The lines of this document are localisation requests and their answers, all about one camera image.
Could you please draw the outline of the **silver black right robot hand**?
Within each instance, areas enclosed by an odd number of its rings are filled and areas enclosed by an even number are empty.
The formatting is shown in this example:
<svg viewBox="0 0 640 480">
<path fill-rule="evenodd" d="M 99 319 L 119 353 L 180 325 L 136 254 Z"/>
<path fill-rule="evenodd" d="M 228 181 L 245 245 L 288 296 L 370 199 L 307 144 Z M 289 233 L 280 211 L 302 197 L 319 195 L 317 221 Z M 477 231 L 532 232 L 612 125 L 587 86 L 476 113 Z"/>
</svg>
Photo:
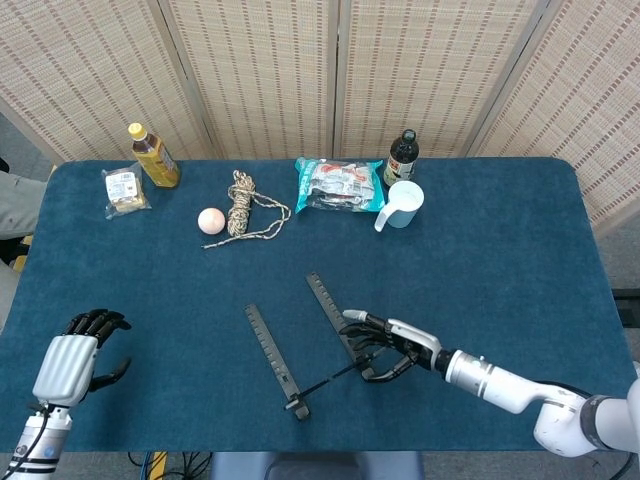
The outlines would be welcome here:
<svg viewBox="0 0 640 480">
<path fill-rule="evenodd" d="M 373 346 L 391 348 L 402 354 L 402 358 L 389 370 L 369 375 L 368 383 L 387 383 L 395 380 L 410 368 L 418 365 L 433 370 L 442 351 L 439 339 L 417 327 L 397 319 L 383 319 L 364 310 L 347 309 L 342 316 L 350 320 L 339 330 L 350 340 L 356 353 L 363 353 Z"/>
</svg>

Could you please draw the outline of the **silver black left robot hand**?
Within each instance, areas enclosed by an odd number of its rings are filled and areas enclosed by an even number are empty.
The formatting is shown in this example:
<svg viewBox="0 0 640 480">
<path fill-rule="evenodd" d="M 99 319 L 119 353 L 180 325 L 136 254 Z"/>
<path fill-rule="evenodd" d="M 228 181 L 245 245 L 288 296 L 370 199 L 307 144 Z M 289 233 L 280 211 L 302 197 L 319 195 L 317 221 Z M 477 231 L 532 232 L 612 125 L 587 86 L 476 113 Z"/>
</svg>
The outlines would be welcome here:
<svg viewBox="0 0 640 480">
<path fill-rule="evenodd" d="M 130 328 L 117 311 L 94 309 L 74 316 L 47 348 L 32 389 L 34 397 L 42 404 L 71 408 L 87 394 L 118 382 L 129 369 L 129 358 L 101 376 L 94 375 L 95 363 L 106 340 L 115 331 Z"/>
</svg>

